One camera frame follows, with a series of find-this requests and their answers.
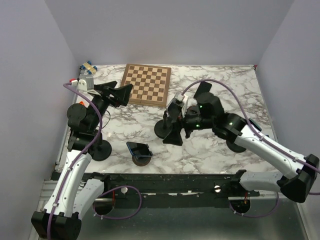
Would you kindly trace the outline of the blue-edged black phone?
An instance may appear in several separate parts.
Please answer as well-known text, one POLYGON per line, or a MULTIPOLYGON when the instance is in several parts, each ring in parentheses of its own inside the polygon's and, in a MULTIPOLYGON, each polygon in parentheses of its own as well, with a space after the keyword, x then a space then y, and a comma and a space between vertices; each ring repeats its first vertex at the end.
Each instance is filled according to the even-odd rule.
POLYGON ((152 157, 149 145, 145 143, 127 141, 126 146, 133 157, 152 157))

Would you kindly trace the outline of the black phone with purple edge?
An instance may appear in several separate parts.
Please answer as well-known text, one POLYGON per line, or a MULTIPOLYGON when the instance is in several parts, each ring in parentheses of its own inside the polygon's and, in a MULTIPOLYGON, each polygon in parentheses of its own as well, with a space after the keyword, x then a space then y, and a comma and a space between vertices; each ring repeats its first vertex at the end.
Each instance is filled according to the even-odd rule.
POLYGON ((212 88, 212 84, 211 83, 206 82, 206 81, 202 81, 199 84, 199 86, 198 86, 193 98, 196 99, 201 94, 209 92, 211 90, 211 88, 212 88))

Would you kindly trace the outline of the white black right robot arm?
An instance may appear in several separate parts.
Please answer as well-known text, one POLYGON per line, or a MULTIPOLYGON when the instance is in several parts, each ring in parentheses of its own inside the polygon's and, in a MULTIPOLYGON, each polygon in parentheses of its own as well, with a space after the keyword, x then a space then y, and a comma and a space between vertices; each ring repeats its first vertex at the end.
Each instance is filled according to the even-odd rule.
POLYGON ((164 144, 182 146, 181 130, 188 138, 194 130, 211 129, 226 141, 233 152, 249 150, 276 168, 276 172, 245 171, 230 183, 230 191, 241 196, 247 191, 265 190, 282 193, 288 199, 305 202, 317 178, 316 170, 320 160, 313 154, 289 150, 276 141, 253 129, 246 120, 224 111, 220 99, 210 92, 196 98, 195 112, 186 108, 188 98, 177 95, 166 110, 171 118, 172 128, 163 139, 164 144))

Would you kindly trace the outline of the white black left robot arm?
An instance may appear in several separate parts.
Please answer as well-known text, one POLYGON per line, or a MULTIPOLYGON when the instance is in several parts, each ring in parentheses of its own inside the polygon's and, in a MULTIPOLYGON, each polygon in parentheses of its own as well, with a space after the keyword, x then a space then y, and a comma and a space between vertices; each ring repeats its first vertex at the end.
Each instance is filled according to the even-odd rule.
POLYGON ((31 223, 38 236, 46 240, 75 240, 82 226, 82 216, 99 196, 107 197, 111 185, 104 177, 89 179, 79 190, 91 160, 105 160, 111 155, 110 143, 103 139, 103 115, 109 106, 127 106, 133 89, 131 83, 116 87, 117 82, 92 84, 73 79, 63 86, 83 98, 88 106, 72 104, 67 110, 70 128, 66 160, 53 193, 41 211, 35 211, 31 223))

